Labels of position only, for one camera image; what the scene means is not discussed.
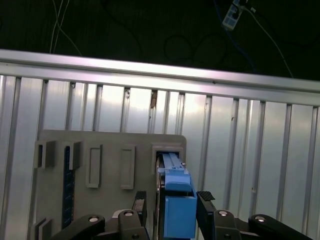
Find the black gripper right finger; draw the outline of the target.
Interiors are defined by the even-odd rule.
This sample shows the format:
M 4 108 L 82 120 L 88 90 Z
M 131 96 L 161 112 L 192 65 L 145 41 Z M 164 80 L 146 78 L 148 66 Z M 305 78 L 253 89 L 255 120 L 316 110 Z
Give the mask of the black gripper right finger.
M 305 234 L 265 214 L 243 221 L 216 209 L 209 191 L 197 192 L 196 220 L 205 240 L 309 240 Z

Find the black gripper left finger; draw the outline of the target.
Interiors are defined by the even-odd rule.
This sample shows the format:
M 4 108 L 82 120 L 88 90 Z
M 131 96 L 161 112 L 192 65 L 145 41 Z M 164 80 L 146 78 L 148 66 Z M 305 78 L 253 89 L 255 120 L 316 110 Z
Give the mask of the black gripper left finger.
M 138 191 L 131 209 L 121 209 L 105 220 L 88 214 L 73 221 L 52 240 L 147 240 L 147 192 Z

